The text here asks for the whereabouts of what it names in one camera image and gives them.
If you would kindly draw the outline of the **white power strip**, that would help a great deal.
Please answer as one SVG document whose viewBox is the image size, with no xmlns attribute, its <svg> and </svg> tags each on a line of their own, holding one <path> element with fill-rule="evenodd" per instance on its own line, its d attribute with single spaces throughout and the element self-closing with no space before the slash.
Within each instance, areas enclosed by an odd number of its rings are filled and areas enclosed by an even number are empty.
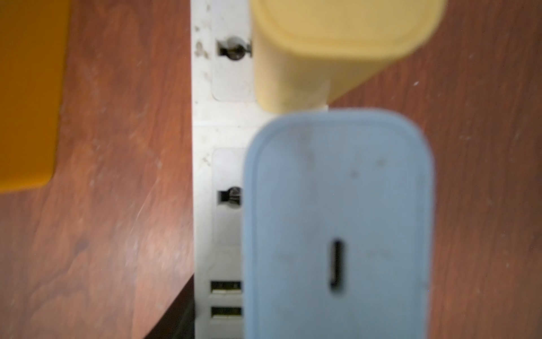
<svg viewBox="0 0 542 339">
<path fill-rule="evenodd" d="M 251 4 L 192 1 L 193 228 L 197 338 L 244 337 L 246 151 L 273 113 L 256 102 Z"/>
</svg>

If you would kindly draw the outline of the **light blue charger plug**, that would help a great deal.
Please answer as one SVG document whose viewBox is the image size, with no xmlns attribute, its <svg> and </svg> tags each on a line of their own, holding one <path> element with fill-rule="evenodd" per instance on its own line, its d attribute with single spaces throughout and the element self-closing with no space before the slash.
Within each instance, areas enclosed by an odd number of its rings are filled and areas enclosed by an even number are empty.
<svg viewBox="0 0 542 339">
<path fill-rule="evenodd" d="M 425 338 L 435 165 L 381 109 L 288 114 L 244 164 L 246 338 Z"/>
</svg>

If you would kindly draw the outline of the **yellow charger plug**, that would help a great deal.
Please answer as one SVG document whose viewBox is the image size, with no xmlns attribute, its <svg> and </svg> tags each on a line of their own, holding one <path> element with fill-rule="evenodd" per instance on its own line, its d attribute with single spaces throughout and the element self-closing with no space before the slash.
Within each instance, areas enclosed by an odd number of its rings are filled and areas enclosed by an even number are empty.
<svg viewBox="0 0 542 339">
<path fill-rule="evenodd" d="M 324 107 L 434 34 L 445 1 L 251 1 L 256 102 Z"/>
</svg>

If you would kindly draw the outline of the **orange power strip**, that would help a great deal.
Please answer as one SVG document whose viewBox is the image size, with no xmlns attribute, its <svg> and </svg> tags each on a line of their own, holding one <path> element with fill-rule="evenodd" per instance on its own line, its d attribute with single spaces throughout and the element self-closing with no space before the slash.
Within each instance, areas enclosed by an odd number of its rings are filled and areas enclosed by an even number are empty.
<svg viewBox="0 0 542 339">
<path fill-rule="evenodd" d="M 1 2 L 1 192 L 52 178 L 70 1 Z"/>
</svg>

